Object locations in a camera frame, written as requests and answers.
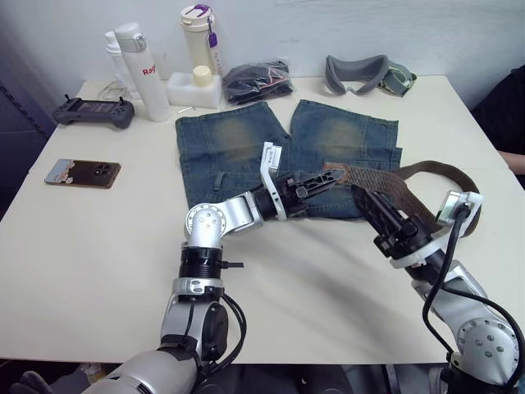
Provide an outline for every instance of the game controller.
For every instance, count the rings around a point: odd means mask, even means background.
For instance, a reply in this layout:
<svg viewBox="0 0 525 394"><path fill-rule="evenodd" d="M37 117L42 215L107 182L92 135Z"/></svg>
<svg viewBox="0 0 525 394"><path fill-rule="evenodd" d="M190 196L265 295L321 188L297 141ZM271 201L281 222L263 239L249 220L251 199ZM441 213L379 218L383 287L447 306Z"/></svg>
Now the game controller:
<svg viewBox="0 0 525 394"><path fill-rule="evenodd" d="M133 104L122 97L119 101L98 101L70 98L66 94L66 99L52 113L52 118L61 125L69 125L73 121L110 121L116 127L125 129L135 114Z"/></svg>

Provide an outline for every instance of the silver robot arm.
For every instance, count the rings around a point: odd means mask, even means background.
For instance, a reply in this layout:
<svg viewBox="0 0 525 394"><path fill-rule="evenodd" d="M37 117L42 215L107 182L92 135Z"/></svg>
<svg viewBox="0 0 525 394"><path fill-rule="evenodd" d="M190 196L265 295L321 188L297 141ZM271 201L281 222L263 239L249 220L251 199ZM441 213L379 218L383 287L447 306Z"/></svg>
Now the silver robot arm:
<svg viewBox="0 0 525 394"><path fill-rule="evenodd" d="M286 220L306 209L304 200L332 187L342 175L331 170L274 179L281 147L265 143L262 185L219 204L198 204L186 215L179 277L161 327L160 346L126 361L84 394L189 394L196 383L224 369L242 347L246 322L240 307L224 292L221 270L242 267L222 259L223 236L245 231L264 220ZM223 300L241 326L241 339L226 351L228 317Z"/></svg>
<svg viewBox="0 0 525 394"><path fill-rule="evenodd" d="M353 192L358 208L379 233L374 243L386 257L393 258L390 263L394 268L407 270L427 310L431 309L454 334L457 351L425 322L447 346L450 364L441 374L448 383L447 392L512 392L516 378L523 373L523 335L519 326L504 309L486 299L482 286L459 261L451 260L452 254L441 249L450 249L456 215L462 210L463 216L468 216L460 226L457 223L456 236L465 233L481 207L482 196L450 192L436 218L444 230L430 234L419 218L402 218L378 193L357 186L353 186Z"/></svg>

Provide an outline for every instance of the black cable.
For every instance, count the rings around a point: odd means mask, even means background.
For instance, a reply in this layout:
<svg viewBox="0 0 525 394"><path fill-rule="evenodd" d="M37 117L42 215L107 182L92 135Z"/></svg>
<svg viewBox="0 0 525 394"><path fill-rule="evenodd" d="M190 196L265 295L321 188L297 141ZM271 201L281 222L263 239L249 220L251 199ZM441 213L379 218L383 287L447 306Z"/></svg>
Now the black cable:
<svg viewBox="0 0 525 394"><path fill-rule="evenodd" d="M243 347L244 339L246 338L246 331L247 331L247 323L246 323L246 317L244 316L243 310L240 308L239 304L237 304L231 297L229 297L226 293L222 296L224 299L224 302L230 307L231 311L234 313L235 317L237 318L237 322L239 323L240 327L240 339L237 343L237 346L231 351L231 353L220 363L210 365L209 374L219 372L226 368L228 365L230 365L233 360L239 355L240 350Z"/></svg>
<svg viewBox="0 0 525 394"><path fill-rule="evenodd" d="M513 317L510 315L509 312L507 312L502 306L496 304L494 301L488 300L485 297L481 297L480 295L470 294L466 293L464 291L451 289L447 286L442 286L441 289L443 291L446 291L451 294L455 294L457 296L462 296L465 298L470 298L471 300L479 301L485 305L490 306L491 308L497 310L509 323L509 326L513 329L514 335L516 336L516 341L518 342L518 352L519 352L519 358L518 358L518 365L516 366L516 370L510 377L509 381L506 384L506 390L511 389L514 387L514 385L518 382L519 378L521 377L523 373L523 367L525 363L525 340L523 339L523 333L520 330L518 324L513 319Z"/></svg>
<svg viewBox="0 0 525 394"><path fill-rule="evenodd" d="M445 280L446 274L450 269L450 264L452 263L452 256L454 255L454 250L456 248L456 243L459 238L459 231L461 230L461 225L465 218L470 214L470 209L466 206L464 208L459 208L455 215L455 222L450 231L449 243L446 247L445 258L443 259L443 264L441 265L440 273L432 286L432 289L428 293L427 298L425 299L425 304L423 306L422 317L423 322L427 326L428 330L432 333L434 337L443 345L449 355L454 353L452 347L446 342L445 339L437 332L437 330L431 325L428 319L428 312L432 306L432 302L436 298L437 292L440 290L443 281Z"/></svg>
<svg viewBox="0 0 525 394"><path fill-rule="evenodd" d="M186 341L186 338L188 337L189 329L191 328L191 323L194 321L194 309L195 309L195 300L191 300L191 305L189 306L189 316L188 316L188 324L186 325L186 330L184 331L184 336L180 340L181 344L184 344Z"/></svg>

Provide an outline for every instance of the smartphone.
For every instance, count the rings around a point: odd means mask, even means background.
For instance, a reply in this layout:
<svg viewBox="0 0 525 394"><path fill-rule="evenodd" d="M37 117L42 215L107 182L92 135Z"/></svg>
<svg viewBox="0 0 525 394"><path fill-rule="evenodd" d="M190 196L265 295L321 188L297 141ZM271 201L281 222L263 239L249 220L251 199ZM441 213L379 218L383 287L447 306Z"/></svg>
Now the smartphone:
<svg viewBox="0 0 525 394"><path fill-rule="evenodd" d="M44 182L49 185L84 186L109 189L121 170L119 163L85 160L57 160Z"/></svg>

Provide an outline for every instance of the denim shorts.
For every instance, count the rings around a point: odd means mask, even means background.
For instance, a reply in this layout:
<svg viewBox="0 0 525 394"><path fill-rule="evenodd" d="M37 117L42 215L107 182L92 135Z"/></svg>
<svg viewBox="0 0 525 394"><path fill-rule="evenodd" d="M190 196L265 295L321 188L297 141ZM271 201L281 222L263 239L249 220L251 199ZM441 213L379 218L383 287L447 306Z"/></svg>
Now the denim shorts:
<svg viewBox="0 0 525 394"><path fill-rule="evenodd" d="M332 164L392 171L399 168L397 121L301 100L288 135L264 102L176 122L180 168L190 207L219 203L261 184L265 141L282 147L279 174L319 173ZM359 218L348 186L307 200L307 216Z"/></svg>

